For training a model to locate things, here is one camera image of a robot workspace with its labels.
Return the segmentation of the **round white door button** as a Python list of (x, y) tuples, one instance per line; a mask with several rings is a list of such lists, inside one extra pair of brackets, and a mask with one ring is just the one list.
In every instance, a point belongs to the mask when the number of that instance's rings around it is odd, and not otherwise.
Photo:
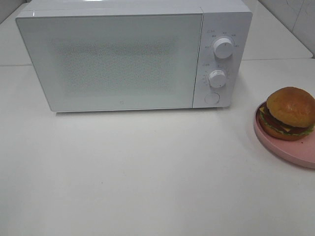
[(211, 92), (205, 96), (205, 102), (209, 105), (215, 105), (219, 102), (220, 95), (216, 92)]

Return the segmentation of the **toy hamburger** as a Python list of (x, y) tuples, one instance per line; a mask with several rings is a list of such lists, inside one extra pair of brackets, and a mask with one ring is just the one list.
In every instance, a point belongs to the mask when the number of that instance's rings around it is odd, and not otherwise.
[(300, 140), (314, 131), (315, 99), (300, 88), (281, 88), (258, 108), (258, 120), (274, 138)]

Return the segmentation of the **white timer knob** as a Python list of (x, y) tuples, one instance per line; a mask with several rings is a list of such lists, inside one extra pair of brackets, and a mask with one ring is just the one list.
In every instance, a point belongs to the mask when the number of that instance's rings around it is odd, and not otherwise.
[(227, 75), (223, 70), (214, 70), (209, 74), (209, 84), (213, 88), (221, 88), (226, 84)]

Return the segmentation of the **pink round plate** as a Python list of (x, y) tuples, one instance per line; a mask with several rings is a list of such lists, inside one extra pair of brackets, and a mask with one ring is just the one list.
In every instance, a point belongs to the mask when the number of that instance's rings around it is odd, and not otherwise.
[(285, 141), (268, 135), (259, 123), (259, 108), (253, 118), (253, 129), (261, 144), (275, 156), (309, 169), (315, 168), (315, 133), (297, 141)]

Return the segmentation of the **upper white power knob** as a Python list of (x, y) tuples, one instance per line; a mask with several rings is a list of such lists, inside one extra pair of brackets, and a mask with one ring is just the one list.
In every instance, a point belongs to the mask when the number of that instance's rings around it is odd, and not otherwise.
[(226, 59), (233, 54), (233, 40), (228, 36), (222, 36), (213, 42), (214, 55), (219, 59)]

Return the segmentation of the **white microwave door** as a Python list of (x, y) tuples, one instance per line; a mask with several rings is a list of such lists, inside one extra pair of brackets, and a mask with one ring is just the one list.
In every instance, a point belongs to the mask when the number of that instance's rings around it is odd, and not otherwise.
[(54, 112), (190, 108), (202, 15), (17, 18)]

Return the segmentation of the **white microwave oven body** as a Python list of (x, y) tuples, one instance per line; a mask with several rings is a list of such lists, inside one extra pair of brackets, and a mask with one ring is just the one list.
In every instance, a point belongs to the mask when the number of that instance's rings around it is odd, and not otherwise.
[[(202, 15), (193, 104), (186, 109), (228, 107), (252, 21), (252, 12), (240, 0), (33, 0), (16, 20), (184, 14)], [(234, 44), (233, 54), (226, 59), (219, 59), (213, 51), (213, 42), (222, 36), (230, 37)], [(227, 81), (223, 87), (213, 88), (209, 74), (218, 69), (226, 73)], [(215, 105), (205, 102), (211, 92), (220, 95)]]

